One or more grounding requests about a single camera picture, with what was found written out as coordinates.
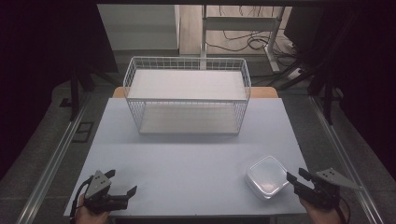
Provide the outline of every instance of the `wall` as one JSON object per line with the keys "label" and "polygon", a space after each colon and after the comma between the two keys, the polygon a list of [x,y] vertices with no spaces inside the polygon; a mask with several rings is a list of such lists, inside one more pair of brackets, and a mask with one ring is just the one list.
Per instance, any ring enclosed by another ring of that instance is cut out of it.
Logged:
{"label": "wall", "polygon": [[97,6],[113,50],[178,49],[178,6]]}

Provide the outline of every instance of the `metal frame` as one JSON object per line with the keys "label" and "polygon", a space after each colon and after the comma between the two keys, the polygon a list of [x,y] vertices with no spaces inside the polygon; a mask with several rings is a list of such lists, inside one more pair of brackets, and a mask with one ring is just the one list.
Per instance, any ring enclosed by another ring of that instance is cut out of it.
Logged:
{"label": "metal frame", "polygon": [[274,44],[284,12],[285,7],[281,7],[275,18],[207,17],[206,5],[204,5],[202,10],[201,58],[206,57],[206,31],[267,31],[271,32],[271,36],[268,45],[264,48],[265,54],[273,73],[280,73],[274,57]]}

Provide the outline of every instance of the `human hand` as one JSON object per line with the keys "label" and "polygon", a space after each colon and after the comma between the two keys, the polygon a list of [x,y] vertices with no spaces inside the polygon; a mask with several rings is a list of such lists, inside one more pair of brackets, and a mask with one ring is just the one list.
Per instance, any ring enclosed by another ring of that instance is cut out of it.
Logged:
{"label": "human hand", "polygon": [[91,212],[87,207],[82,206],[84,204],[84,194],[81,194],[78,198],[78,206],[80,208],[76,212],[76,224],[105,224],[108,212],[101,214],[95,214]]}
{"label": "human hand", "polygon": [[312,224],[342,224],[341,218],[338,216],[335,209],[325,210],[316,208],[314,205],[302,198],[300,198],[300,204],[305,208],[311,218]]}

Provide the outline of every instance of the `wooden table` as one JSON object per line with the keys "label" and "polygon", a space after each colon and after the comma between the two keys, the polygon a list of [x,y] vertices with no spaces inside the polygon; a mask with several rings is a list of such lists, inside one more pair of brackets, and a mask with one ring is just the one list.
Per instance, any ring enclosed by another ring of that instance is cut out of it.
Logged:
{"label": "wooden table", "polygon": [[[113,98],[124,98],[123,87],[114,90]],[[276,89],[272,87],[252,87],[251,98],[278,98]]]}

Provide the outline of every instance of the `black curtain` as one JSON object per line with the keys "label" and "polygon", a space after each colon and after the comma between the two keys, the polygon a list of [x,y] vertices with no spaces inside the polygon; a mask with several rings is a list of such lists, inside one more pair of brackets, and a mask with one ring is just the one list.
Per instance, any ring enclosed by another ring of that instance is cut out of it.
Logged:
{"label": "black curtain", "polygon": [[0,3],[0,177],[20,155],[55,86],[87,67],[118,72],[99,11],[91,1]]}
{"label": "black curtain", "polygon": [[396,3],[372,1],[337,54],[341,107],[396,179]]}

